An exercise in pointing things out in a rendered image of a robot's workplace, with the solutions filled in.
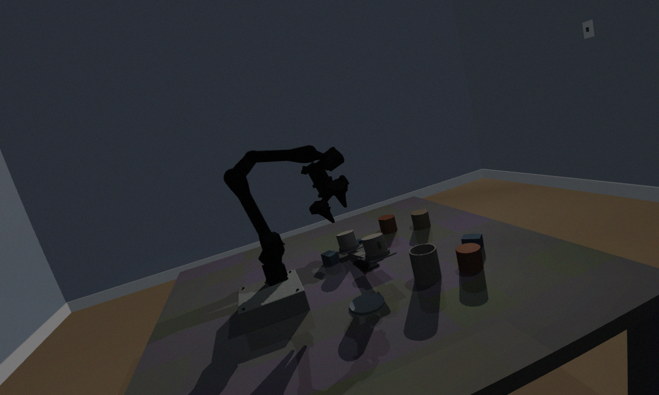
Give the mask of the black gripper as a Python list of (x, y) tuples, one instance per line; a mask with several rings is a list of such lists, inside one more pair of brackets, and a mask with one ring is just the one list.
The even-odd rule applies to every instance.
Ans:
[[(319, 191), (319, 198), (322, 198), (321, 201), (315, 201), (314, 204), (312, 204), (309, 208), (310, 213), (314, 215), (315, 213), (318, 213), (322, 217), (325, 217), (328, 221), (334, 223), (334, 218), (332, 217), (332, 214), (330, 212), (331, 207), (329, 207), (328, 200), (331, 197), (327, 197), (326, 192), (325, 192), (325, 183), (329, 183), (328, 181), (328, 176), (324, 178), (321, 182), (314, 183), (313, 187)], [(336, 198), (339, 200), (340, 204), (342, 204), (344, 207), (347, 207), (345, 196), (340, 197), (336, 196)]]

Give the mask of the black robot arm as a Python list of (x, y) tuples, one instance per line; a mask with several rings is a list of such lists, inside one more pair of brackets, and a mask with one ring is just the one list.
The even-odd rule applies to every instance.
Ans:
[[(320, 160), (314, 163), (315, 160)], [(249, 183), (246, 175), (257, 162), (272, 161), (292, 161), (299, 163), (310, 163), (303, 167), (301, 173), (309, 174), (312, 182), (321, 182), (328, 176), (326, 170), (332, 171), (344, 163), (344, 156), (340, 154), (335, 147), (331, 147), (325, 153), (315, 150), (314, 146), (306, 145), (289, 150), (251, 150), (246, 152), (245, 156), (233, 168), (229, 168), (224, 173), (224, 182), (238, 197), (243, 205), (245, 212), (248, 214), (253, 226), (259, 235), (262, 246), (262, 252), (259, 260), (266, 275), (266, 282), (269, 286), (274, 286), (288, 279), (282, 256), (284, 253), (284, 243), (280, 235), (271, 232), (266, 224), (261, 212), (259, 211), (253, 196), (249, 189)], [(325, 183), (325, 192), (328, 198), (332, 195), (344, 197), (348, 191), (348, 183), (345, 176), (340, 175), (339, 180), (328, 178), (329, 183)]]

